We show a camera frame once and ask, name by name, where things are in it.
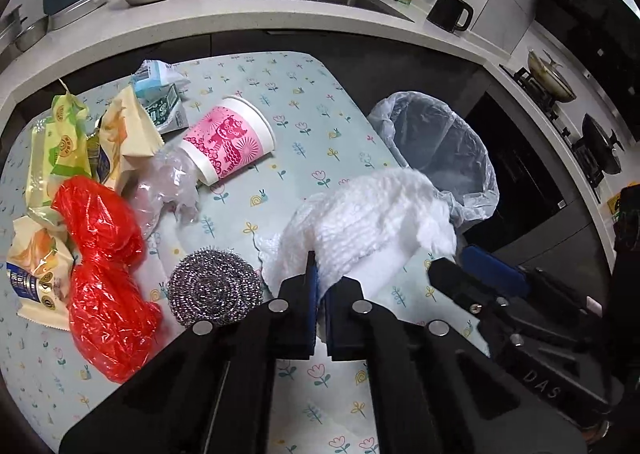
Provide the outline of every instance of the tablecloth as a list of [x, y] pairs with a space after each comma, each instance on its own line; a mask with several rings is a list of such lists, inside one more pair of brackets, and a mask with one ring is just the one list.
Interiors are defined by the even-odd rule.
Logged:
[[[307, 196], [339, 189], [350, 179], [398, 166], [339, 82], [308, 54], [263, 52], [183, 62], [190, 79], [180, 92], [191, 125], [223, 95], [241, 95], [270, 121], [276, 150], [212, 187], [201, 186], [200, 217], [191, 225], [167, 212], [147, 241], [146, 259], [135, 273], [143, 296], [162, 308], [159, 342], [181, 331], [168, 309], [166, 279], [186, 254], [203, 246], [231, 249], [260, 269], [255, 236], [281, 231]], [[90, 121], [129, 82], [129, 76], [79, 96]], [[25, 213], [24, 187], [34, 118], [18, 136], [0, 179], [0, 261], [12, 240], [12, 220]], [[478, 320], [429, 284], [436, 259], [419, 251], [373, 300], [404, 320], [447, 320], [485, 353]], [[31, 426], [55, 451], [64, 433], [118, 385], [88, 365], [71, 336], [16, 316], [19, 302], [0, 281], [0, 366], [8, 390]], [[367, 367], [332, 362], [318, 341], [308, 362], [278, 360], [268, 452], [296, 454], [375, 453], [378, 449]]]

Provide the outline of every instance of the white cloth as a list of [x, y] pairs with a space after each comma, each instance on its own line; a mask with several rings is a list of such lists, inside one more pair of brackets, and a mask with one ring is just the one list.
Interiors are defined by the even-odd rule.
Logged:
[[353, 179], [309, 197], [282, 234], [256, 237], [262, 278], [278, 294], [286, 278], [304, 273], [316, 253], [319, 296], [352, 270], [366, 297], [374, 296], [423, 247], [453, 256], [456, 235], [449, 206], [422, 173], [405, 168]]

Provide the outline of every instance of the screw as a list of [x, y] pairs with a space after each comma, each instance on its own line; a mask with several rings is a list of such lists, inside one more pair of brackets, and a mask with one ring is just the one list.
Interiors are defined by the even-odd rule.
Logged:
[[516, 347], [520, 347], [524, 344], [524, 339], [519, 333], [514, 333], [513, 335], [511, 335], [510, 339], [511, 343]]
[[429, 322], [429, 331], [432, 335], [443, 337], [449, 333], [449, 324], [444, 322], [444, 320], [432, 320]]
[[369, 313], [373, 309], [373, 304], [371, 304], [368, 300], [357, 300], [351, 305], [351, 308], [356, 313]]
[[273, 299], [269, 303], [269, 310], [274, 313], [284, 313], [289, 309], [289, 303], [284, 299]]
[[208, 320], [199, 320], [191, 328], [196, 335], [208, 335], [213, 329], [213, 324]]

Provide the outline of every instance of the transparent garbage bag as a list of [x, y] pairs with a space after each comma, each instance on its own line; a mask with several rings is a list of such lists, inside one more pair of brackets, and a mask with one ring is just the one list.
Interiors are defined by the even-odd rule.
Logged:
[[459, 231], [494, 214], [498, 184], [486, 147], [443, 101], [419, 92], [394, 93], [376, 104], [368, 120], [401, 166], [431, 180]]

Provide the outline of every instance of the paper cup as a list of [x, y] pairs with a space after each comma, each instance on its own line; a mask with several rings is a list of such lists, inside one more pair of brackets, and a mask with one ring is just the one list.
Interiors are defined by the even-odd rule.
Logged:
[[276, 147], [264, 115], [241, 97], [223, 97], [178, 144], [198, 168], [198, 179], [213, 185]]

